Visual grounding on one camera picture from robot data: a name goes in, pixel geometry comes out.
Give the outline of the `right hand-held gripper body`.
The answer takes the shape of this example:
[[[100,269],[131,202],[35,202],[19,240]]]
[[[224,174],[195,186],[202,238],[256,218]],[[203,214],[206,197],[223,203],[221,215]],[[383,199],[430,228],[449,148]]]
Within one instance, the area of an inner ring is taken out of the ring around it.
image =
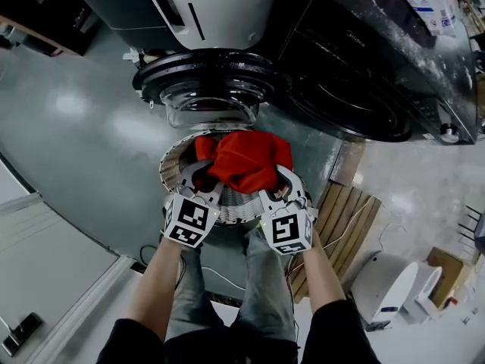
[[[259,192],[263,213],[260,226],[271,249],[280,255],[304,252],[311,248],[314,221],[318,211],[305,190],[273,200],[267,190]]]

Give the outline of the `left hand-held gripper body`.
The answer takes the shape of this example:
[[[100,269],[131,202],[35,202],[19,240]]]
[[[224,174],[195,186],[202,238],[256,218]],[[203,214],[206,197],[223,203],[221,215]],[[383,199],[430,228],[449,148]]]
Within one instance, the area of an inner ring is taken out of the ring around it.
[[[218,205],[205,201],[205,194],[185,186],[176,186],[166,206],[164,236],[196,248],[208,236],[220,216]]]

